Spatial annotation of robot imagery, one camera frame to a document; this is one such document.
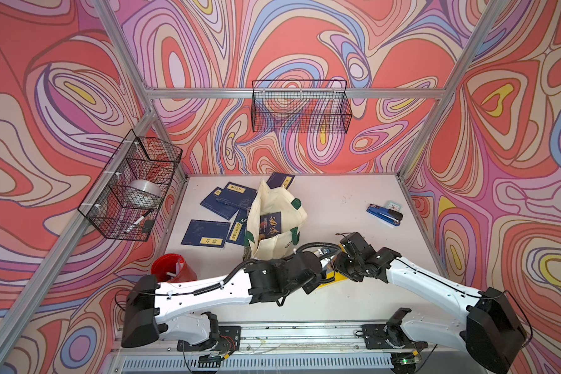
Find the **dark portrait cover book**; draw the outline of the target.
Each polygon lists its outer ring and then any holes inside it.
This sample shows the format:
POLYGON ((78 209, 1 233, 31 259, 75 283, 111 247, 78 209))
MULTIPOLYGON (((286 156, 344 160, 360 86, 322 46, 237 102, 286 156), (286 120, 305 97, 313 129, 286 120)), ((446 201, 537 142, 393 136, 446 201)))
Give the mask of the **dark portrait cover book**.
POLYGON ((267 213, 260 216, 259 240, 273 238, 282 233, 281 212, 267 213))

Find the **blue book vertical yellow label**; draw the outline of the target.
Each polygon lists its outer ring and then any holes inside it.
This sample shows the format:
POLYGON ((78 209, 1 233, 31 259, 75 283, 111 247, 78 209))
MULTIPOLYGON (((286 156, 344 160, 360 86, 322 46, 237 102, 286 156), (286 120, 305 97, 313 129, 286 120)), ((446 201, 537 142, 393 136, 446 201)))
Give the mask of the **blue book vertical yellow label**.
POLYGON ((232 243, 238 246, 244 245, 247 218, 248 218, 247 210, 238 211, 227 236, 228 243, 232 243))

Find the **cream canvas bag green handles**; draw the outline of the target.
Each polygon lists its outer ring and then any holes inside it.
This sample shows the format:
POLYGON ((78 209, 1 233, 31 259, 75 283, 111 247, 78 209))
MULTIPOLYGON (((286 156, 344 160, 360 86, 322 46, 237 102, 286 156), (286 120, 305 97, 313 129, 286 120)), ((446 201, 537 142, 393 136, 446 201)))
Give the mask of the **cream canvas bag green handles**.
POLYGON ((261 180, 248 210, 243 259, 285 257, 299 244, 300 230, 307 218, 300 199, 282 186, 272 189, 261 180))

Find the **yellow cartoon cover book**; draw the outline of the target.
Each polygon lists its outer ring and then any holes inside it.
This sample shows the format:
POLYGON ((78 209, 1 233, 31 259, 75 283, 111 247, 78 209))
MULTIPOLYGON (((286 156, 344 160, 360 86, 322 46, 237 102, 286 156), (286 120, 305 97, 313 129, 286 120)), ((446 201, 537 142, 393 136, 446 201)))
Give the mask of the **yellow cartoon cover book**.
POLYGON ((329 285, 334 285, 338 282, 346 281, 347 277, 335 271, 332 267, 324 267, 322 272, 322 279, 317 283, 317 288, 322 288, 329 285))

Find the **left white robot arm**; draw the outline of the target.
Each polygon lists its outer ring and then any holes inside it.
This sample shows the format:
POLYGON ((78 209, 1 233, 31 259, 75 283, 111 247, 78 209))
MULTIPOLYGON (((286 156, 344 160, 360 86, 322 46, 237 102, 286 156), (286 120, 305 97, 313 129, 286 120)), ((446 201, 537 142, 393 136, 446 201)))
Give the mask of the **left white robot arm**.
POLYGON ((138 348, 162 339, 207 346, 218 334, 211 308, 270 302, 282 306, 295 291, 310 294, 325 283, 330 262, 330 254, 317 250, 246 260, 228 275, 206 280, 169 283, 144 276, 126 298, 121 346, 138 348))

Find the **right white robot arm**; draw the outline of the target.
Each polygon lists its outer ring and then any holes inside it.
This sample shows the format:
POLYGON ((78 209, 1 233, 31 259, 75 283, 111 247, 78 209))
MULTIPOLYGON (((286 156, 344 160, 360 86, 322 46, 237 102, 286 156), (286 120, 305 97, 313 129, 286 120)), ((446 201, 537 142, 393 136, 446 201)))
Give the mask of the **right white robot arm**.
POLYGON ((334 260, 339 274, 354 282, 373 278, 406 289, 441 308, 449 319, 414 316, 401 307, 386 321, 381 337, 394 348, 429 343, 466 352, 492 373, 506 373, 528 335, 506 292, 481 291, 434 274, 387 247, 374 249, 358 232, 344 234, 334 260))

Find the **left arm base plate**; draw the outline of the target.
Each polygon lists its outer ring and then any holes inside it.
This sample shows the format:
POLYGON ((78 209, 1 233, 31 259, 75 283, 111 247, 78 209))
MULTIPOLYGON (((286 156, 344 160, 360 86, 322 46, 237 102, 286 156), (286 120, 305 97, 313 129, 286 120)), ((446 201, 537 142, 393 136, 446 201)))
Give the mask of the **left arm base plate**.
POLYGON ((217 333, 212 333, 203 343, 191 345, 186 341, 179 341, 178 352, 220 352, 232 353, 240 349, 242 328, 239 325, 222 326, 217 333))

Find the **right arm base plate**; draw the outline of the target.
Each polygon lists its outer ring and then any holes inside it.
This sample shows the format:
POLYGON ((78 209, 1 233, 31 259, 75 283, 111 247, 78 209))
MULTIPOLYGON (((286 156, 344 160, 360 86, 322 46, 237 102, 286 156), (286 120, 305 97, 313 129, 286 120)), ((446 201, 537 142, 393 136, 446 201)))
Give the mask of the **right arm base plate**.
POLYGON ((423 351, 429 346, 425 341, 413 341, 407 337, 400 326, 386 324, 364 324, 355 332, 357 338, 362 338, 366 348, 397 349, 423 351))

